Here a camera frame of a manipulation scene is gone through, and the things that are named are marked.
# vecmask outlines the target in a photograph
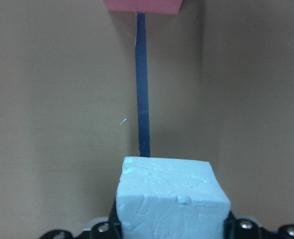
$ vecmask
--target white foam block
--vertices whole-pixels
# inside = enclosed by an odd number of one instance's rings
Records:
[[[208,162],[126,157],[116,208],[124,239],[222,239],[230,201]]]

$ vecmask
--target red object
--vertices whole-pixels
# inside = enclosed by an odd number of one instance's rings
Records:
[[[104,0],[109,11],[178,14],[183,0]]]

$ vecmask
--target blue tape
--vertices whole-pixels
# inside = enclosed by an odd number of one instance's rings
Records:
[[[144,13],[137,13],[135,58],[139,151],[141,157],[150,157],[147,50]]]

